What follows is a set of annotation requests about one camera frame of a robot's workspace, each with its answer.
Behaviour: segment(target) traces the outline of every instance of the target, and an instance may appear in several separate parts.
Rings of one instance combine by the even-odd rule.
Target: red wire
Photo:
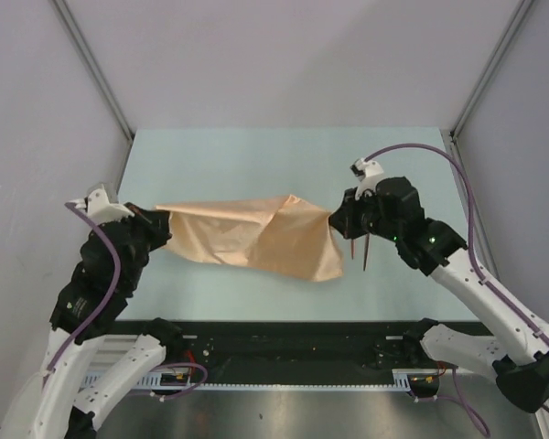
[[[440,370],[443,370],[442,372],[439,372],[439,375],[437,375],[437,377],[443,377],[447,372],[447,367],[445,363],[443,361],[438,361],[437,366],[439,367]]]

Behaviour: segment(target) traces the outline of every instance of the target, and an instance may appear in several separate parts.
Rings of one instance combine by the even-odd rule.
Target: table surface
[[[268,198],[294,194],[335,210],[356,186],[353,162],[388,145],[425,143],[445,150],[437,128],[139,130],[120,200],[145,209],[185,201]],[[466,217],[450,165],[426,151],[380,157],[388,176],[406,176],[427,216],[463,236]],[[393,243],[371,239],[369,266],[338,234],[345,255],[340,279],[310,283],[276,273],[151,254],[138,291],[121,319],[225,321],[475,320],[443,287],[409,269]]]
[[[460,376],[469,403],[494,439],[541,439],[534,416],[504,399],[494,383]],[[440,393],[455,395],[451,375]],[[124,398],[98,439],[483,439],[464,410],[441,401],[415,404],[400,392],[194,391],[159,403]]]

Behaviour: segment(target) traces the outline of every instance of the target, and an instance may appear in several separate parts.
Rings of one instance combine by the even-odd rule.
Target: orange cloth
[[[171,212],[166,248],[195,262],[252,267],[308,281],[343,275],[330,212],[294,195],[162,204]]]

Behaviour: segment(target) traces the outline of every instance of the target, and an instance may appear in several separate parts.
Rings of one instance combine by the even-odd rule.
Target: metal frame edge
[[[537,3],[538,0],[521,0],[515,8],[508,25],[502,32],[496,47],[492,51],[492,54],[486,63],[486,67],[480,73],[478,82],[474,86],[468,100],[464,104],[463,110],[457,117],[456,122],[451,129],[451,136],[453,139],[457,140],[459,138],[459,134],[463,131],[469,116],[478,105],[485,90],[490,85],[490,82],[496,75],[502,61],[511,48],[512,43],[516,40],[522,26],[527,21],[529,14],[533,11],[533,7]]]
[[[98,92],[101,94],[104,102],[112,112],[113,118],[122,131],[130,149],[135,138],[135,133],[130,129],[130,125],[124,116],[124,112],[116,100],[109,82],[103,75],[98,61],[93,56],[92,50],[90,49],[85,36],[81,32],[81,29],[73,16],[73,13],[71,12],[67,1],[49,0],[49,2],[53,6],[55,14],[59,18],[61,25],[68,34],[71,44],[75,47],[78,56],[93,79]]]

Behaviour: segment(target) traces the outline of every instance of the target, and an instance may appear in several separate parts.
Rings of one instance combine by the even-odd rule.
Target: white bracket
[[[365,192],[374,192],[376,185],[384,179],[384,170],[382,166],[374,160],[367,162],[364,158],[360,158],[354,163],[354,167],[358,169],[361,174],[357,175],[360,184],[356,188],[356,199],[360,199]]]

